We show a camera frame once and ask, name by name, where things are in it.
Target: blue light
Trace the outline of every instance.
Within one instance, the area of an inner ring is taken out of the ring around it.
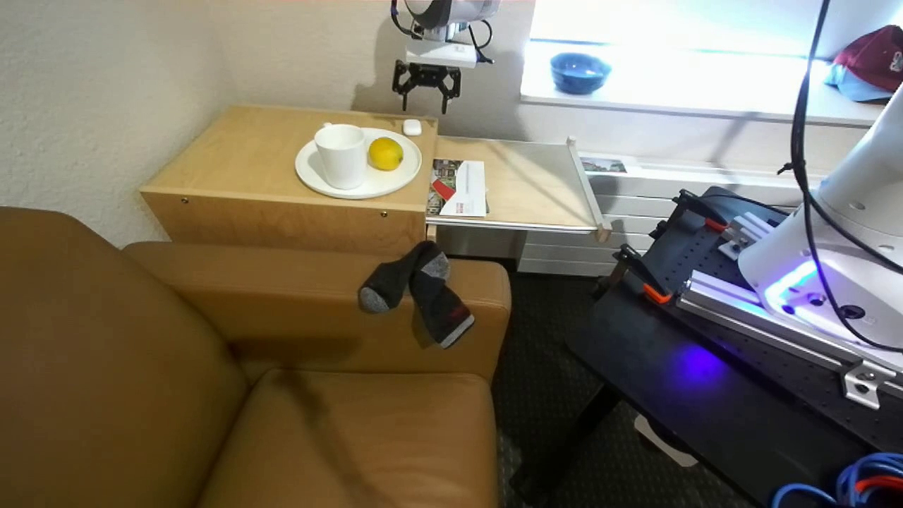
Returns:
[[[686,343],[672,363],[672,384],[676,390],[710,390],[724,379],[724,363],[702,343]]]
[[[792,297],[789,288],[806,288],[812,281],[814,281],[814,262],[805,259],[792,271],[788,271],[781,280],[768,284],[765,301],[768,301],[768,307],[781,310]]]

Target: yellow fruit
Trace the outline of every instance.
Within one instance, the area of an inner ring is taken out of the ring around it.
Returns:
[[[373,137],[370,150],[367,150],[367,164],[380,170],[380,171],[393,171],[397,170],[402,160],[402,150],[394,137]]]

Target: white wall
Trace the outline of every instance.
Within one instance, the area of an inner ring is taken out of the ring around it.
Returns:
[[[161,238],[137,187],[229,102],[203,0],[2,0],[0,205]]]
[[[903,0],[833,0],[817,56],[885,25],[900,8]],[[546,40],[805,56],[817,10],[820,0],[539,0],[532,30]]]
[[[209,0],[209,6],[242,102],[401,109],[393,65],[407,36],[386,19],[388,0]],[[439,132],[448,136],[529,142],[570,136],[584,150],[654,164],[772,171],[788,160],[783,122],[520,105],[529,17],[532,0],[501,0],[490,17],[493,65],[466,71],[462,98],[448,105],[448,115],[439,115],[433,89],[415,89],[409,109],[438,115]],[[809,126],[806,132],[809,166],[824,171],[862,129]]]
[[[0,8],[0,204],[72,211],[113,243],[161,238],[134,194],[225,105],[397,113],[402,36],[388,0],[5,0]],[[439,115],[448,136],[565,142],[718,171],[772,171],[788,125],[520,105],[532,0],[490,17],[493,65],[462,77]],[[829,170],[860,129],[809,126],[809,166]]]

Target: brown leather armchair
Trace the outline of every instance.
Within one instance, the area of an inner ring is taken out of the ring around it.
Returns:
[[[0,209],[0,506],[497,506],[504,271],[450,262],[438,349],[409,297],[357,310],[374,262]]]

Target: white plate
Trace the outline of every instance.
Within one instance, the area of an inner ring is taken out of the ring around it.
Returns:
[[[292,170],[297,176],[311,187],[316,188],[318,194],[329,194],[329,197],[343,197],[343,201],[360,201],[360,197],[378,197],[378,194],[388,194],[407,183],[412,183],[419,171],[419,147],[409,137],[402,137],[401,132],[393,132],[393,129],[370,129],[364,126],[364,137],[367,137],[367,147],[373,137],[394,137],[402,150],[402,157],[401,157],[401,166],[393,170],[393,171],[380,171],[374,166],[367,164],[364,170],[364,180],[352,188],[335,188],[329,187],[321,176],[318,176],[318,157],[316,157],[316,144],[306,142],[298,156],[292,157]]]

